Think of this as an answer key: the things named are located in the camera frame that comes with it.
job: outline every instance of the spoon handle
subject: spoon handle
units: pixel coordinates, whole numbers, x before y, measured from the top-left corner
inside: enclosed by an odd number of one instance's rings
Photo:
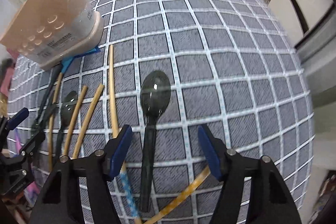
[[[153,165],[156,143],[156,126],[147,125],[145,128],[142,166],[141,166],[141,184],[140,184],[140,211],[149,211],[149,197],[151,195]]]
[[[61,156],[63,135],[64,135],[64,128],[61,126],[61,128],[59,129],[58,134],[57,134],[55,157],[54,157],[53,163],[52,163],[53,167],[55,166],[56,162],[58,161],[59,157]]]

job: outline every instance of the gray tablecloth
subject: gray tablecloth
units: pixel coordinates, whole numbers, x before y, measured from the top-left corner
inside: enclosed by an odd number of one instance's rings
[[[135,199],[139,197],[144,118],[141,84],[151,71],[164,71],[171,82],[171,101],[158,122],[151,211],[164,208],[206,166],[196,128],[207,123],[227,147],[242,155],[269,155],[276,163],[298,207],[310,174],[312,110],[303,70],[286,33],[263,0],[91,0],[105,22],[101,52],[77,59],[64,76],[59,106],[71,90],[89,90],[72,138],[77,134],[99,83],[105,85],[84,138],[81,156],[103,148],[111,138],[108,45],[115,47],[115,92],[119,125],[134,131],[127,172]],[[28,107],[30,116],[18,129],[24,143],[50,81],[19,57],[10,91],[8,112]],[[56,117],[54,133],[60,126]],[[8,138],[15,151],[14,137]],[[36,163],[36,180],[48,175],[46,141]],[[80,179],[85,220],[92,215],[85,179]],[[109,184],[122,223],[133,223],[124,190],[117,177]],[[238,221],[246,218],[250,181],[245,182]],[[210,176],[183,204],[159,223],[208,223],[221,184]]]

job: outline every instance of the screw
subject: screw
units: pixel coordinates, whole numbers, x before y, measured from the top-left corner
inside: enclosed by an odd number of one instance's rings
[[[233,156],[233,155],[235,155],[237,152],[236,152],[236,150],[234,150],[233,148],[230,148],[230,149],[228,149],[228,150],[226,151],[226,153],[228,153],[230,156]]]
[[[102,150],[102,149],[98,149],[98,150],[96,150],[95,152],[94,152],[94,154],[96,155],[96,156],[102,156],[103,154],[104,154],[104,150]]]
[[[271,162],[271,158],[269,156],[262,156],[261,159],[265,162],[265,163],[269,163]]]
[[[60,160],[60,162],[66,162],[68,159],[69,159],[69,157],[64,155],[59,160]]]

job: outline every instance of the beige plastic container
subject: beige plastic container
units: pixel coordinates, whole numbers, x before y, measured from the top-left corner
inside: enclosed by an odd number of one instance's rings
[[[27,0],[0,43],[44,70],[100,41],[104,22],[89,0]]]

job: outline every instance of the spoon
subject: spoon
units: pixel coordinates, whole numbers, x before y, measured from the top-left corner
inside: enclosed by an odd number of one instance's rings
[[[143,113],[147,117],[142,149],[140,210],[148,212],[153,179],[156,123],[166,111],[170,101],[170,83],[165,73],[155,70],[145,78],[141,87],[140,101]]]
[[[56,164],[56,162],[58,161],[60,157],[64,130],[70,124],[71,117],[75,110],[76,103],[77,103],[77,92],[70,91],[69,94],[65,97],[64,102],[62,103],[61,128],[59,129],[58,134],[57,134],[56,151],[55,151],[55,157],[53,160],[53,166]]]

